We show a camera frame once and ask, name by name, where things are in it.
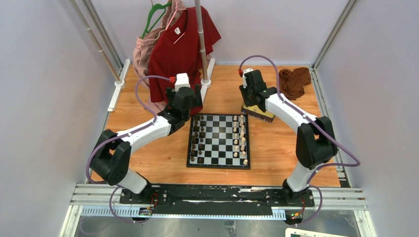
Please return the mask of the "gold metal tin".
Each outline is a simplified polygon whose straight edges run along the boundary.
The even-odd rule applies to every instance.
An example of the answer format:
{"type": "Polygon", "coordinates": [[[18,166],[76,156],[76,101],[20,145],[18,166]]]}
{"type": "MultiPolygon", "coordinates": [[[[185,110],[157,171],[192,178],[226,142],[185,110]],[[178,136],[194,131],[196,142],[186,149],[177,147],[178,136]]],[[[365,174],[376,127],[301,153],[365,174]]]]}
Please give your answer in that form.
{"type": "Polygon", "coordinates": [[[242,103],[241,113],[243,115],[248,115],[259,120],[272,123],[275,119],[275,115],[270,112],[263,112],[258,106],[246,106],[245,103],[242,103]]]}

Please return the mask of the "black white chessboard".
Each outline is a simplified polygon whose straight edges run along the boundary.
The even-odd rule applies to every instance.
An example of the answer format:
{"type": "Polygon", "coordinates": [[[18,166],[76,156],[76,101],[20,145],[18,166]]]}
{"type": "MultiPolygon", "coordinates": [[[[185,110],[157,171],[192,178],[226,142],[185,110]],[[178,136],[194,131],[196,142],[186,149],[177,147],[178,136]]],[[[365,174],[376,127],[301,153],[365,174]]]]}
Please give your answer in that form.
{"type": "Polygon", "coordinates": [[[192,116],[186,166],[250,170],[248,116],[240,114],[192,116]]]}

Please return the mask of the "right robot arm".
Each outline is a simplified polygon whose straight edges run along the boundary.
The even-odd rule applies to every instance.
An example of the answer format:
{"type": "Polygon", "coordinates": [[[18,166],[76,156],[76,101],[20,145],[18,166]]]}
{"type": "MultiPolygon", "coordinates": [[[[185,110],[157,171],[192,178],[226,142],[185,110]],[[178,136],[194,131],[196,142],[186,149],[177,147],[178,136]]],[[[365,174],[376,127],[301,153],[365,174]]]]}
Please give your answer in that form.
{"type": "Polygon", "coordinates": [[[329,162],[338,152],[333,143],[332,122],[326,116],[316,117],[301,110],[277,88],[267,87],[259,70],[240,70],[239,75],[243,80],[239,89],[244,104],[272,113],[296,133],[297,164],[281,190],[283,202],[295,206],[307,193],[316,168],[329,162]]]}

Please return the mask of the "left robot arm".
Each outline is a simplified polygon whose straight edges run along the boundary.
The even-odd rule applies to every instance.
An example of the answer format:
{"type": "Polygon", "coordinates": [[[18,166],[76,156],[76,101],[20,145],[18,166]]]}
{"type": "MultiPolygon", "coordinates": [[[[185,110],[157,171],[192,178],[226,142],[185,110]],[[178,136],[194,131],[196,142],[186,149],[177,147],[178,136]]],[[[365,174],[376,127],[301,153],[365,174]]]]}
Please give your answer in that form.
{"type": "Polygon", "coordinates": [[[149,181],[129,168],[130,156],[141,147],[169,136],[190,119],[191,109],[202,105],[199,85],[167,89],[169,103],[156,117],[131,129],[115,133],[105,130],[87,162],[106,184],[128,189],[139,204],[151,199],[149,181]]]}

